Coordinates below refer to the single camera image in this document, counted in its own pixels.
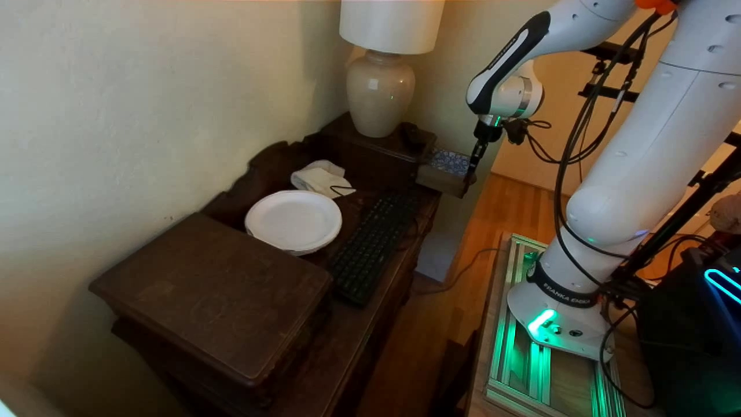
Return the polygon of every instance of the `lamp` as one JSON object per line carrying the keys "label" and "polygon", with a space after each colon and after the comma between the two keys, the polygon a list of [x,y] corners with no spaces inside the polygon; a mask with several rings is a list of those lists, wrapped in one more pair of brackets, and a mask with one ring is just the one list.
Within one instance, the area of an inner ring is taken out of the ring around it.
{"label": "lamp", "polygon": [[365,49],[348,66],[348,107],[363,136],[387,136],[415,95],[403,54],[435,46],[444,0],[343,0],[340,36]]}

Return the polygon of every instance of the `lamp base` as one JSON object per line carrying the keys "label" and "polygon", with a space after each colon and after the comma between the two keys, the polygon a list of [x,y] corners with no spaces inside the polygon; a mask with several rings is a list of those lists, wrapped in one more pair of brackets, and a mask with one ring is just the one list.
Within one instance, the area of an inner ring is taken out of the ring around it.
{"label": "lamp base", "polygon": [[415,72],[401,54],[365,51],[365,54],[350,63],[345,88],[357,131],[387,136],[411,102]]}

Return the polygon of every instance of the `dark wooden cabinet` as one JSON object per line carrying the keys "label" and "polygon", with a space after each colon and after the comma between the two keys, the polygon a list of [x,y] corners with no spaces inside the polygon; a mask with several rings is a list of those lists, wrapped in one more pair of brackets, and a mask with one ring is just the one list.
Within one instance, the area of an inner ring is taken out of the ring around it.
{"label": "dark wooden cabinet", "polygon": [[[158,371],[195,415],[352,415],[403,307],[437,191],[415,182],[431,136],[358,136],[348,115],[298,144],[276,144],[245,175],[91,290],[115,312],[114,334]],[[345,166],[355,195],[336,198],[343,229],[315,254],[291,257],[243,231],[247,207],[312,160]],[[419,195],[416,220],[373,298],[330,294],[327,258],[343,247],[373,195]]]}

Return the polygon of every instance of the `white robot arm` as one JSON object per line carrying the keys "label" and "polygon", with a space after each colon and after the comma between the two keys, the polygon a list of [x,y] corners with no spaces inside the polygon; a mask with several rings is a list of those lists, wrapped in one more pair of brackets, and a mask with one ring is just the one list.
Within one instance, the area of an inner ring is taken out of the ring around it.
{"label": "white robot arm", "polygon": [[[469,82],[476,131],[485,136],[499,115],[509,115],[497,112],[495,92],[521,63],[600,44],[632,12],[632,0],[561,0],[531,17]],[[605,253],[632,253],[741,115],[741,0],[682,0],[676,14],[674,38],[642,96],[572,195],[567,229],[543,249],[528,283],[506,294],[511,315],[555,349],[600,356],[606,321],[595,291],[622,261]],[[528,326],[543,312],[548,326]]]}

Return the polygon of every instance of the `plate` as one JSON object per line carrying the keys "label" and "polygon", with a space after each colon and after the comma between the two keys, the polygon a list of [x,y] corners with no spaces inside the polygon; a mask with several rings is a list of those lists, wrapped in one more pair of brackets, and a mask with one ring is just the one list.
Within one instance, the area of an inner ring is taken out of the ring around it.
{"label": "plate", "polygon": [[343,226],[340,205],[318,191],[281,189],[259,198],[245,215],[245,229],[274,247],[307,254],[330,242]]}

